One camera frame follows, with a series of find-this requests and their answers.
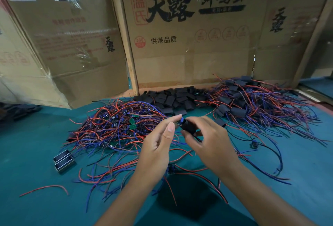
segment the person's left hand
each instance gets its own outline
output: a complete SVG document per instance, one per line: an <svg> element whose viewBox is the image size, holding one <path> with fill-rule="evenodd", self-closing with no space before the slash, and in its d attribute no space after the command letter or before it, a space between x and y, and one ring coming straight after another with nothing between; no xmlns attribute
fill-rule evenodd
<svg viewBox="0 0 333 226"><path fill-rule="evenodd" d="M176 115L160 122L144 139L134 178L153 188L163 177L169 164L169 148L175 125L181 119Z"/></svg>

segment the human hand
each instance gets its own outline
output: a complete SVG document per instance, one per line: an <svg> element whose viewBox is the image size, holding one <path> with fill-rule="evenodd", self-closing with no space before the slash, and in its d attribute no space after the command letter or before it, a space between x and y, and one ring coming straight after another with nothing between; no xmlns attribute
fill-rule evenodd
<svg viewBox="0 0 333 226"><path fill-rule="evenodd" d="M144 139L134 178L153 188L163 177L169 164L169 148L175 125L181 119L176 115L160 122Z"/></svg>
<svg viewBox="0 0 333 226"><path fill-rule="evenodd" d="M221 180L228 177L235 167L242 166L229 140L227 130L207 116L186 118L194 123L200 131L195 136L203 136L202 143L187 131L182 130L186 143L199 155L202 162Z"/></svg>

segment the person's left arm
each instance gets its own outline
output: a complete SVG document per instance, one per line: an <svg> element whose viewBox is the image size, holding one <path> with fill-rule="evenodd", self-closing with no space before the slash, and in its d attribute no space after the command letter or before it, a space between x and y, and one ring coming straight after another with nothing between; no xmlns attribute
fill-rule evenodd
<svg viewBox="0 0 333 226"><path fill-rule="evenodd" d="M144 139L133 176L101 216L95 226L132 225L142 204L163 177L169 164L169 148L174 136L174 122L181 115L163 120Z"/></svg>

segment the person's right hand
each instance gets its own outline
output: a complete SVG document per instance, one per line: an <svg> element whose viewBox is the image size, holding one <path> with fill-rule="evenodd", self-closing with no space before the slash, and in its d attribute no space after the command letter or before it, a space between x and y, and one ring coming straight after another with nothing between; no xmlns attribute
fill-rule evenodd
<svg viewBox="0 0 333 226"><path fill-rule="evenodd" d="M186 120L194 123L200 131L195 135L203 136L202 143L187 131L182 130L186 143L199 155L202 162L221 180L228 177L235 168L242 166L229 140L227 130L207 116L191 116Z"/></svg>

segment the forearm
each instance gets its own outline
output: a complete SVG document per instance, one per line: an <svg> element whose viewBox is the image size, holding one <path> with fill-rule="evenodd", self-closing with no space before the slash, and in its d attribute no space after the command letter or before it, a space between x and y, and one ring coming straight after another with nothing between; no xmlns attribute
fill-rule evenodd
<svg viewBox="0 0 333 226"><path fill-rule="evenodd" d="M95 226L133 225L135 217L153 187L135 173Z"/></svg>
<svg viewBox="0 0 333 226"><path fill-rule="evenodd" d="M221 179L260 226L315 225L265 186L241 163L229 176Z"/></svg>

